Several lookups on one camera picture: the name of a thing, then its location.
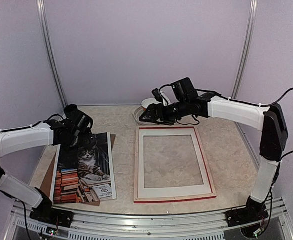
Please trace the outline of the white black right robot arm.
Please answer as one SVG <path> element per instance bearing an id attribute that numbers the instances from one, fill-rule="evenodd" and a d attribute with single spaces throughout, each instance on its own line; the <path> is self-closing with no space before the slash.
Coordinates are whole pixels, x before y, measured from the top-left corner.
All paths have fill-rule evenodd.
<path id="1" fill-rule="evenodd" d="M 240 219 L 253 222 L 265 210 L 267 197 L 279 176 L 289 136 L 281 106 L 278 103 L 245 103 L 210 90 L 199 95 L 199 90 L 194 88 L 188 77 L 169 86 L 177 102 L 170 105 L 149 105 L 139 117 L 141 122 L 172 126 L 186 116 L 215 118 L 243 124 L 262 133 L 259 171 L 251 195 L 242 211 L 230 211 L 231 215 L 238 214 Z"/>

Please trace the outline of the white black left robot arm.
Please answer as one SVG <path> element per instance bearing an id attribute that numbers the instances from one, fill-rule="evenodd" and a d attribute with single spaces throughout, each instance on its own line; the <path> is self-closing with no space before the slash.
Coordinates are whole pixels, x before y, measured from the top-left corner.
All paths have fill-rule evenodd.
<path id="1" fill-rule="evenodd" d="M 64 108 L 63 115 L 54 114 L 27 126 L 0 129 L 0 192 L 31 207 L 32 213 L 45 222 L 53 222 L 57 212 L 52 200 L 40 189 L 8 173 L 1 160 L 53 146 L 74 150 L 81 138 L 92 132 L 93 125 L 89 115 L 70 104 Z"/>

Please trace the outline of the red wooden picture frame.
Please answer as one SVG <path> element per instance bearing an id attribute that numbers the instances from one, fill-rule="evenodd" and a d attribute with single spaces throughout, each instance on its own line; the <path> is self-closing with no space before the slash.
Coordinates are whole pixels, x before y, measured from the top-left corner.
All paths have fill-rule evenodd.
<path id="1" fill-rule="evenodd" d="M 144 137 L 182 135 L 192 137 L 203 184 L 185 187 L 145 188 Z M 211 170 L 205 152 L 202 149 L 199 132 L 194 126 L 138 126 L 136 128 L 133 194 L 135 204 L 179 203 L 214 199 L 216 197 Z"/>

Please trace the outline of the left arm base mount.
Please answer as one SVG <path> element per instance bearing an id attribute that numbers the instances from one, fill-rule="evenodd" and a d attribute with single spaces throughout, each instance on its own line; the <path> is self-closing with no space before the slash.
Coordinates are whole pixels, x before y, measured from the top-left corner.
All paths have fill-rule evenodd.
<path id="1" fill-rule="evenodd" d="M 57 227 L 70 228 L 74 219 L 74 213 L 53 208 L 50 205 L 42 205 L 32 209 L 30 218 Z"/>

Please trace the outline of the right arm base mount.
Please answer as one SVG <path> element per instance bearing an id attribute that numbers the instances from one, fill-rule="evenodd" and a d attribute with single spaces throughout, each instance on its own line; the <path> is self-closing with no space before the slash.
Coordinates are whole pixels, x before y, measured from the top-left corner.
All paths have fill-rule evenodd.
<path id="1" fill-rule="evenodd" d="M 265 220 L 269 217 L 269 213 L 265 207 L 259 213 L 250 212 L 246 207 L 232 208 L 225 213 L 225 217 L 228 227 L 231 228 Z"/>

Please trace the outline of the cat photo print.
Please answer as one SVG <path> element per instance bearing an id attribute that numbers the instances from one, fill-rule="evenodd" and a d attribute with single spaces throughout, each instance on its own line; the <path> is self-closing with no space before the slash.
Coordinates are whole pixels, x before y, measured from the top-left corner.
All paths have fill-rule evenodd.
<path id="1" fill-rule="evenodd" d="M 59 204 L 85 204 L 117 199 L 111 134 L 97 133 L 96 146 L 71 152 L 58 146 L 50 199 Z"/>

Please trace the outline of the brown backing board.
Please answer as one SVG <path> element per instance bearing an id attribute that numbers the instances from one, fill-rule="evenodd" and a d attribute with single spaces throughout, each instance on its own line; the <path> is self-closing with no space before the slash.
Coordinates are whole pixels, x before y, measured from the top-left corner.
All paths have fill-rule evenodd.
<path id="1" fill-rule="evenodd" d="M 111 149 L 113 149 L 114 147 L 114 143 L 115 143 L 115 139 L 116 139 L 116 135 L 115 134 L 111 134 L 110 135 L 111 137 Z M 54 179 L 54 167 L 55 167 L 55 160 L 56 160 L 56 155 L 57 155 L 57 148 L 55 148 L 55 150 L 53 151 L 54 155 L 53 155 L 53 158 L 52 158 L 52 161 L 48 167 L 48 170 L 45 174 L 45 177 L 42 181 L 42 184 L 41 184 L 41 187 L 40 187 L 40 190 L 42 192 L 44 192 L 47 197 L 51 198 L 51 190 L 53 189 L 52 187 L 52 183 L 54 182 L 53 179 Z M 100 206 L 100 202 L 89 202 L 89 203 L 84 203 L 86 205 L 91 205 L 91 206 L 97 206 L 99 207 Z"/>

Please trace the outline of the white mat board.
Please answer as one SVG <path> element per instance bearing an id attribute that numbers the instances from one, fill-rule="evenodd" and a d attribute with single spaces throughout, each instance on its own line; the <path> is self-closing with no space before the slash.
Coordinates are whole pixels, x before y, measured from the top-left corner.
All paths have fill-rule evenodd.
<path id="1" fill-rule="evenodd" d="M 195 127 L 137 127 L 134 203 L 186 202 L 216 196 L 210 167 Z"/>

